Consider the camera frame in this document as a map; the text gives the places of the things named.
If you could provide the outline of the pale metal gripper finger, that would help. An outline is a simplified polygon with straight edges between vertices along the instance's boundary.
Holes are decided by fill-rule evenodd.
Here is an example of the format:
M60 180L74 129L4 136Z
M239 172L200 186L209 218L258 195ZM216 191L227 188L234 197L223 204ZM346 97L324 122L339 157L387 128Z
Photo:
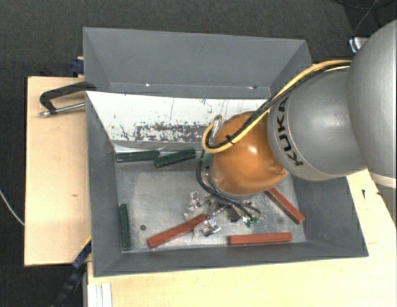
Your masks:
M185 220L191 220L204 213L204 206L200 199L199 192L193 191L189 195L189 202L183 217Z
M214 235L218 233L221 230L221 227L217 224L217 222L214 219L207 219L205 220L199 228L199 232L204 236L204 237L209 237L211 235Z

